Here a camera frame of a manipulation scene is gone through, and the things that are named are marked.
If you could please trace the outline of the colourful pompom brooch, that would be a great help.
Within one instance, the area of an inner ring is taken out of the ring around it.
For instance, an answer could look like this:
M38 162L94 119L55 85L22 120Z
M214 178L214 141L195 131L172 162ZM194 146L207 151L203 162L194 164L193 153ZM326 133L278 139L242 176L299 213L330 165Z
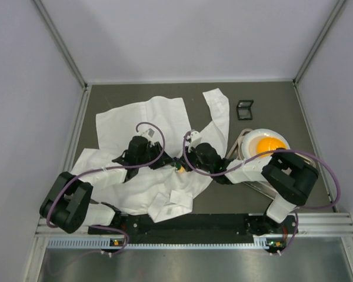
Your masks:
M185 171L185 168L180 163L174 163L174 167L177 173L183 173Z

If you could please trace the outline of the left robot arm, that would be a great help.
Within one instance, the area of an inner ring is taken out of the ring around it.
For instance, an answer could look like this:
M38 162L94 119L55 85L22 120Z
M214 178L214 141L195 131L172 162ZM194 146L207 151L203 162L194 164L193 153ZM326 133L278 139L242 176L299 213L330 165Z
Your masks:
M85 224L92 210L94 190L123 184L143 167L158 169L173 162L165 152L165 137L155 142L148 132L134 136L128 148L108 165L78 175L62 172L58 175L39 209L40 216L51 228L71 234Z

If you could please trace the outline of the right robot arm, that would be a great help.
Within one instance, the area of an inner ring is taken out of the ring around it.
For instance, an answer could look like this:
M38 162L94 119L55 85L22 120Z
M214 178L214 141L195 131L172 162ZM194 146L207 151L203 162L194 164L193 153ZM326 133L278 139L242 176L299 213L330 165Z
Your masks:
M222 158L209 143L185 146L182 163L188 170L219 184L267 182L275 191L265 215L280 224L295 208L306 204L319 173L294 150L259 153L247 160Z

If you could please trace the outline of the white bowl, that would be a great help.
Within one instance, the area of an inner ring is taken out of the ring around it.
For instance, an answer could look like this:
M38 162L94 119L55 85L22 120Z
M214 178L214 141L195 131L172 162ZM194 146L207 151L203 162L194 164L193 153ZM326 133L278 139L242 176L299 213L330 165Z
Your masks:
M243 157L245 159L249 159L257 155L257 144L261 139L265 137L275 137L279 140L282 140L287 145L287 149L290 149L290 145L287 140L279 133L269 129L255 129L247 133L243 138L241 145L241 152Z

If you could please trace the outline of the small black open box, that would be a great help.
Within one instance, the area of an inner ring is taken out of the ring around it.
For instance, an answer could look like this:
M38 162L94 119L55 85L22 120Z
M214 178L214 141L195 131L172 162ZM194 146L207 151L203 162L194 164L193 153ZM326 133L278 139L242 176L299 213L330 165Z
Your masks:
M236 106L238 120L252 120L252 105L253 100L239 100Z

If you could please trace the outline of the metal tray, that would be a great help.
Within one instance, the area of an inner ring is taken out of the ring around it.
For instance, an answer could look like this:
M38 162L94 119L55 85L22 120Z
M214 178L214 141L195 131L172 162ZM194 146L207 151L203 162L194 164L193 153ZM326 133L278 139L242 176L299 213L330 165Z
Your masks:
M252 131L253 129L244 129L238 136L237 140L227 153L226 158L228 159L238 159L238 160L245 160L245 158L242 155L241 152L241 145L244 136ZM244 182L244 184L255 191L265 195L266 197L270 199L274 199L275 196L277 195L277 191L268 183L265 181L256 181L256 182Z

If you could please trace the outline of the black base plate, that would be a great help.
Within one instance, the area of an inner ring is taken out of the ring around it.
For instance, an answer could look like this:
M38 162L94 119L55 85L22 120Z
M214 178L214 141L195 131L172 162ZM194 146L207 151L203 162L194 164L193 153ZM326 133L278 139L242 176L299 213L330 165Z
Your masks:
M186 214L153 222L148 215L115 216L111 227L125 231L132 244L252 243L253 236L284 237L297 226L295 216L274 223L265 215Z

